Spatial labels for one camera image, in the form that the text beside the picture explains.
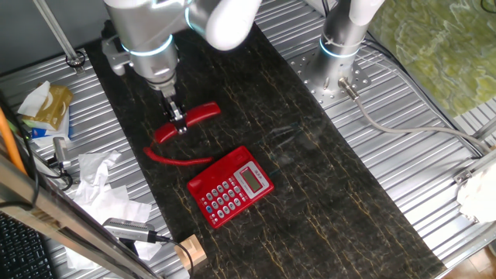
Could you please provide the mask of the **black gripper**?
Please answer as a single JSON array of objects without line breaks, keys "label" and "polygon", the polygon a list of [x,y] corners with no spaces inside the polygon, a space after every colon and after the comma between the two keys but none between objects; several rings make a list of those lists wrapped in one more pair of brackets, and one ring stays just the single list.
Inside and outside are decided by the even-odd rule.
[{"label": "black gripper", "polygon": [[172,122],[179,134],[184,134],[188,131],[186,123],[186,114],[182,112],[176,105],[174,96],[175,91],[162,91],[164,97],[164,108],[169,122]]}]

